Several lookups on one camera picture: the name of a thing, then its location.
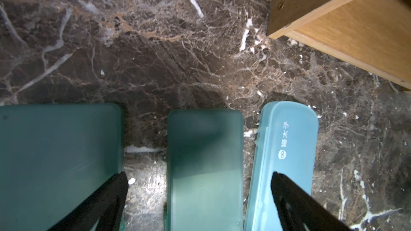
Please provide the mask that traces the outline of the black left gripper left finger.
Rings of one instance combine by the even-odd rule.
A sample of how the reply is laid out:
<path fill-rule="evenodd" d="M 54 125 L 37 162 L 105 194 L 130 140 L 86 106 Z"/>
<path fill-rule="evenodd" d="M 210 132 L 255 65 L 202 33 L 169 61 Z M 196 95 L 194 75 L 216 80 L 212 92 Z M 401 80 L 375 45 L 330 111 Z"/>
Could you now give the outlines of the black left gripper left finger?
<path fill-rule="evenodd" d="M 125 172 L 116 173 L 51 231 L 118 231 L 128 192 Z"/>

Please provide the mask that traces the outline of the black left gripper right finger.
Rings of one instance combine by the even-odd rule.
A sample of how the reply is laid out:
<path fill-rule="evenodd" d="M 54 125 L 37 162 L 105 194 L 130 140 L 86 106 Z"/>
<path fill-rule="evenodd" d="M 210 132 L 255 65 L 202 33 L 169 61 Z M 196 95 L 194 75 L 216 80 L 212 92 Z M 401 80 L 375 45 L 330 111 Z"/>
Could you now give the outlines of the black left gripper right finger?
<path fill-rule="evenodd" d="M 284 231 L 350 231 L 282 173 L 273 173 L 271 192 Z"/>

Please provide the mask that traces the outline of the dark green pencil case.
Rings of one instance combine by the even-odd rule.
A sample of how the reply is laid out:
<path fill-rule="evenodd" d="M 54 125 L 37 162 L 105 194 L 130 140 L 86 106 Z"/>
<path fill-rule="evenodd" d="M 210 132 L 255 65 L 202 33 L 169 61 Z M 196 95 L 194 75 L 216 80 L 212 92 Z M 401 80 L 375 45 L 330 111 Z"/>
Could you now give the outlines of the dark green pencil case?
<path fill-rule="evenodd" d="M 240 111 L 169 113 L 165 230 L 243 229 L 243 132 Z"/>
<path fill-rule="evenodd" d="M 124 169 L 116 104 L 1 107 L 1 230 L 46 231 Z"/>

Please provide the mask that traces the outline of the wooden shelf unit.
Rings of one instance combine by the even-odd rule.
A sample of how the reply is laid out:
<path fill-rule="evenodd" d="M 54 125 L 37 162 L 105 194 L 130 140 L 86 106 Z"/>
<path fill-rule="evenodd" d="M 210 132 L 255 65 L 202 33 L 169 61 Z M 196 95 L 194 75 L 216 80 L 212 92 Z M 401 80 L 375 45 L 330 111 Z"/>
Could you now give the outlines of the wooden shelf unit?
<path fill-rule="evenodd" d="M 267 35 L 411 86 L 411 0 L 272 0 Z"/>

